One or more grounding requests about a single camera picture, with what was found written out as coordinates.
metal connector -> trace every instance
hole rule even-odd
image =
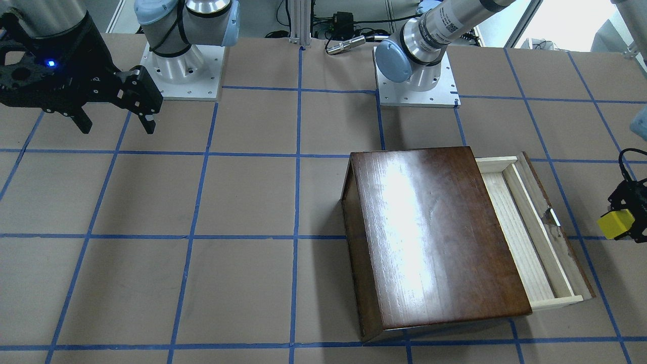
[[[334,56],[335,54],[343,53],[345,51],[348,51],[351,48],[358,47],[364,43],[366,43],[366,37],[359,36],[359,37],[351,38],[349,40],[342,41],[337,45],[333,45],[332,47],[326,48],[325,52],[331,56]]]

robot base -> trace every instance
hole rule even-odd
[[[195,101],[216,101],[220,93],[220,85],[223,74],[223,62],[225,60],[225,48],[215,45],[196,46],[204,57],[207,69],[203,70],[201,77],[194,82],[186,84],[171,84],[162,79],[155,72],[152,61],[152,52],[148,51],[146,43],[144,55],[140,63],[149,71],[155,85],[162,93],[164,100],[195,100]]]
[[[417,106],[422,108],[454,108],[461,105],[458,89],[447,53],[441,62],[442,74],[438,84],[429,91],[413,91],[407,82],[397,84],[386,78],[375,64],[375,78],[382,106]]]

open drawer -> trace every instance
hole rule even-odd
[[[527,156],[476,163],[533,311],[594,297]]]

wooden cabinet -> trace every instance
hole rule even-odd
[[[524,155],[353,153],[342,205],[363,341],[593,296]]]

glossy wood surface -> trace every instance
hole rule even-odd
[[[469,147],[355,153],[349,177],[342,202],[351,260],[371,264],[353,264],[363,327],[371,320],[391,329],[532,312]],[[358,209],[349,208],[356,203],[363,226]],[[364,252],[353,249],[364,244]],[[369,280],[373,300],[365,297],[369,289],[357,290]],[[367,310],[375,300],[378,307]]]

